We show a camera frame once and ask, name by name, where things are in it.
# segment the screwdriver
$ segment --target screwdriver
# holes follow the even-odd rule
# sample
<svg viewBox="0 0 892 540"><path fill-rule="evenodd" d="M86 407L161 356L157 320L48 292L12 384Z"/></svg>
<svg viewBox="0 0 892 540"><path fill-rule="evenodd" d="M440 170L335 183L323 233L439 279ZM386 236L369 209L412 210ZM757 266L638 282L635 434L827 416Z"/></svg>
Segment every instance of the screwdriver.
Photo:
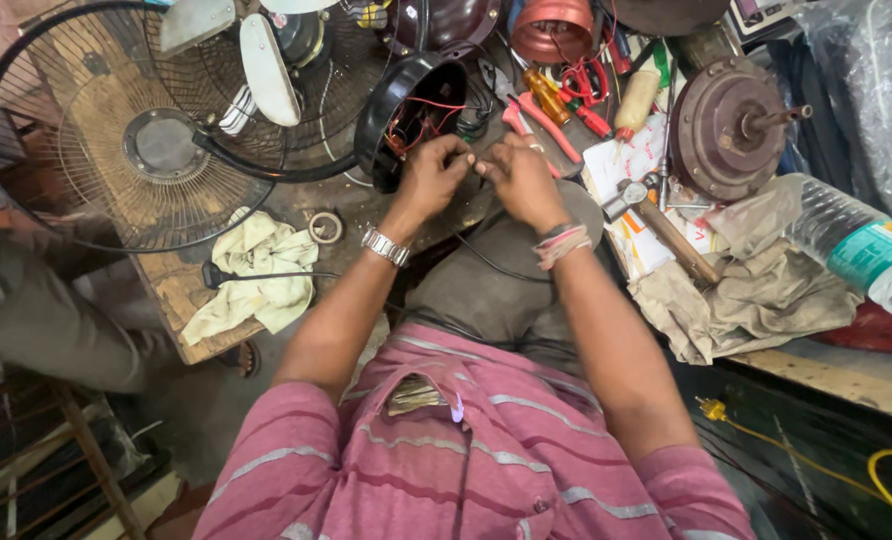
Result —
<svg viewBox="0 0 892 540"><path fill-rule="evenodd" d="M605 139L609 132L612 131L608 122L582 104L582 98L574 97L571 99L569 94L561 90L559 91L559 97L566 102L566 109L575 113L577 117L582 118L582 123L586 124L596 135Z"/></svg>
<svg viewBox="0 0 892 540"><path fill-rule="evenodd" d="M509 43L506 42L505 37L503 37L501 33L500 40L505 43L506 47L509 46ZM529 90L532 91L532 95L536 96L536 99L539 100L539 105L543 108L543 113L555 122L557 126L562 126L569 121L570 114L566 109L566 104L563 103L563 100L559 99L559 89L549 86L546 78L539 73L538 69L527 64L524 59L516 54L516 51L512 50L511 47L509 50L512 51L513 58L515 58L519 62L519 65L523 67L523 82Z"/></svg>

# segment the plastic bag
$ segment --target plastic bag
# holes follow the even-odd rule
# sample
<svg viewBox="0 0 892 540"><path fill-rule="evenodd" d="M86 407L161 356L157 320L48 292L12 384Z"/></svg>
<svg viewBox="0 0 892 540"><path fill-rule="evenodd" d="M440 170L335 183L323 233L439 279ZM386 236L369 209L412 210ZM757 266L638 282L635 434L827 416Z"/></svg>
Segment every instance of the plastic bag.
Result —
<svg viewBox="0 0 892 540"><path fill-rule="evenodd" d="M706 214L706 222L729 240L729 255L749 259L772 245L803 212L802 174L771 179L756 195Z"/></svg>
<svg viewBox="0 0 892 540"><path fill-rule="evenodd" d="M794 15L829 79L836 116L853 117L870 174L892 214L892 0L822 0Z"/></svg>

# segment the concrete floor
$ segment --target concrete floor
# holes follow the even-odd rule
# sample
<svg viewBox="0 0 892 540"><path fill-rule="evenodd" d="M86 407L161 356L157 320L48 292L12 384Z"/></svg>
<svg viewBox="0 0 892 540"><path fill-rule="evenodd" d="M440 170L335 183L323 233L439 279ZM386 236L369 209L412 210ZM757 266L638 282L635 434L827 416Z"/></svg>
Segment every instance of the concrete floor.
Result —
<svg viewBox="0 0 892 540"><path fill-rule="evenodd" d="M279 333L262 331L253 337L262 355L262 367L252 378L242 378L235 370L206 360L149 388L137 399L145 422L164 422L149 434L161 448L172 452L173 468L193 488L219 476L243 419L269 388L285 344L301 320ZM388 334L389 325L383 316L359 358L360 366L376 355Z"/></svg>

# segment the pink striped shirt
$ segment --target pink striped shirt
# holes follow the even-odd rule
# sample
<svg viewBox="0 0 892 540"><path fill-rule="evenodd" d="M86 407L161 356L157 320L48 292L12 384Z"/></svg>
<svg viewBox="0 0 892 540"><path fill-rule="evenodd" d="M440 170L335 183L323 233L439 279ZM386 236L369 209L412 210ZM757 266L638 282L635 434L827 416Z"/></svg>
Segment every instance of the pink striped shirt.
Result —
<svg viewBox="0 0 892 540"><path fill-rule="evenodd" d="M449 405L389 416L410 374ZM312 384L266 392L194 536L457 537L755 538L703 449L660 448L634 467L582 381L412 324L338 410Z"/></svg>

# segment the water bottle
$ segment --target water bottle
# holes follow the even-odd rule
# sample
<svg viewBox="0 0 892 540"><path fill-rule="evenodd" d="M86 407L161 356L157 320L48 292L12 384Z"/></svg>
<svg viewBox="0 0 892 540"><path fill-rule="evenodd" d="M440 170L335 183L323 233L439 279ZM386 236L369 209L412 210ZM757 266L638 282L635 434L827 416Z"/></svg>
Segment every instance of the water bottle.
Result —
<svg viewBox="0 0 892 540"><path fill-rule="evenodd" d="M804 253L892 313L892 219L803 176L803 213L786 236Z"/></svg>

